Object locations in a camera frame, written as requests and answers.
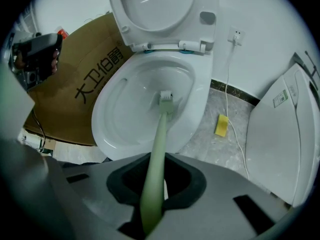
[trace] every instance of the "yellow sponge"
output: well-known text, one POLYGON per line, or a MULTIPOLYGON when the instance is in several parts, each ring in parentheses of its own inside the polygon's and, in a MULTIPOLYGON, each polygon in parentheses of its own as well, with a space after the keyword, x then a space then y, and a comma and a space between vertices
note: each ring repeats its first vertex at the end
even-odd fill
POLYGON ((228 121, 229 120, 227 116, 220 114, 218 117, 218 122, 216 123, 214 133, 221 137, 225 137, 227 134, 228 121))

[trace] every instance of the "toilet lid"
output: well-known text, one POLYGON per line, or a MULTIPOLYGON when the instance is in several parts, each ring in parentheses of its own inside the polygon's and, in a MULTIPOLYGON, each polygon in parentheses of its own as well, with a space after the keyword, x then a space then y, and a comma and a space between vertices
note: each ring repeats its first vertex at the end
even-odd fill
POLYGON ((204 53, 215 40, 219 0, 110 0, 110 4, 124 43, 134 52, 204 53))

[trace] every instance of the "dark baseboard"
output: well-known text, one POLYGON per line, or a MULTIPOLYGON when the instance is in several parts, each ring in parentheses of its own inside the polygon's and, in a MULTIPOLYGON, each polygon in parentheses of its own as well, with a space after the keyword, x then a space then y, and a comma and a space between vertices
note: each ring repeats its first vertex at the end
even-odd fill
MULTIPOLYGON (((223 82, 219 82, 217 80, 211 79, 210 88, 224 92, 226 88, 226 84, 223 82)), ((259 99, 256 97, 253 97, 252 95, 244 92, 243 90, 239 90, 233 86, 228 85, 228 88, 226 89, 226 93, 230 94, 232 96, 235 96, 245 102, 248 102, 254 106, 256 106, 259 103, 259 99)))

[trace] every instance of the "sticker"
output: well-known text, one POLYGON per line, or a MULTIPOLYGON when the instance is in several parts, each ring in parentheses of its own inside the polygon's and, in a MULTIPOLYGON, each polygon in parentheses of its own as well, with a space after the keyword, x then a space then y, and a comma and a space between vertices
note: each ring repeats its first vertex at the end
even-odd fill
POLYGON ((285 102, 287 99, 288 99, 287 91, 283 90, 277 95, 277 97, 273 99, 274 108, 278 107, 281 103, 285 102))

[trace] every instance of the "white cable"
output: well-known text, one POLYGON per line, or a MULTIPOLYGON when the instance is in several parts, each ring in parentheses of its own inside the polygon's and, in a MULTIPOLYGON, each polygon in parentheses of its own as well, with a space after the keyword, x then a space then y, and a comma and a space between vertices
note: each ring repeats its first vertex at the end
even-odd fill
POLYGON ((240 146, 240 143, 239 143, 239 141, 238 141, 238 136, 237 136, 235 127, 234 127, 233 123, 230 121, 230 118, 229 118, 229 116, 228 116, 228 95, 227 95, 227 88, 228 88, 228 82, 229 82, 229 68, 230 68, 230 63, 231 63, 232 57, 233 57, 233 55, 234 55, 236 46, 238 45, 238 43, 237 43, 237 38, 234 37, 232 43, 233 43, 233 46, 232 46, 232 50, 231 50, 231 53, 230 53, 230 57, 228 58, 228 63, 227 63, 227 78, 226 78, 226 84, 225 84, 225 89, 224 89, 225 101, 226 101, 226 117, 228 118, 228 121, 230 122, 230 125, 231 125, 231 127, 232 127, 232 129, 233 129, 236 143, 238 144, 238 147, 239 147, 240 150, 241 150, 242 157, 243 157, 244 168, 245 168, 245 171, 246 171, 246 175, 247 175, 247 177, 248 177, 248 180, 249 180, 249 172, 248 172, 248 169, 247 169, 247 163, 246 163, 245 153, 244 153, 244 151, 243 151, 243 149, 242 149, 242 147, 240 146))

